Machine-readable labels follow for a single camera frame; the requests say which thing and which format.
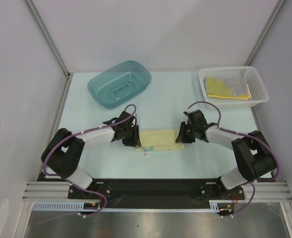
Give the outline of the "teal and yellow towel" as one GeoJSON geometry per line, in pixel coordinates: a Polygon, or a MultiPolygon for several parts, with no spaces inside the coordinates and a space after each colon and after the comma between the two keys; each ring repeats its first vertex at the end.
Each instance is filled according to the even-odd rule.
{"type": "Polygon", "coordinates": [[[176,143],[178,131],[174,129],[144,130],[139,133],[140,146],[136,152],[181,151],[185,149],[183,143],[176,143]]]}

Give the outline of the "grey towel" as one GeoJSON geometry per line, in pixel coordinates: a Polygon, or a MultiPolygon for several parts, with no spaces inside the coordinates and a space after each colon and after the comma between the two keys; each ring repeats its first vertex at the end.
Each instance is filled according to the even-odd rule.
{"type": "Polygon", "coordinates": [[[249,95],[247,83],[241,78],[205,78],[206,93],[209,96],[244,97],[249,95]]]}

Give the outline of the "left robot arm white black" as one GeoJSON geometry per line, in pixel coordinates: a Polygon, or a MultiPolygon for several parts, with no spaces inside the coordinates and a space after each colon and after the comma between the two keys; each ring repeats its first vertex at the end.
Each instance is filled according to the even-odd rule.
{"type": "Polygon", "coordinates": [[[73,134],[66,128],[59,129],[41,156],[45,168],[79,187],[85,198],[96,194],[93,178],[79,166],[85,147],[122,141],[124,146],[140,147],[139,125],[134,115],[123,111],[118,118],[103,122],[97,129],[73,134]]]}

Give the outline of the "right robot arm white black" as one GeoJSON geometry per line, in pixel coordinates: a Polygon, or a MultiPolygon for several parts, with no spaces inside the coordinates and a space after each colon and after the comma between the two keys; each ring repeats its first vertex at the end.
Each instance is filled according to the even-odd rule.
{"type": "Polygon", "coordinates": [[[185,111],[187,121],[180,124],[176,143],[190,144],[201,140],[221,145],[233,151],[236,167],[218,178],[215,193],[220,199],[233,194],[233,188],[259,179],[263,175],[278,169],[271,148],[260,131],[242,133],[219,126],[219,123],[207,123],[201,110],[185,111]]]}

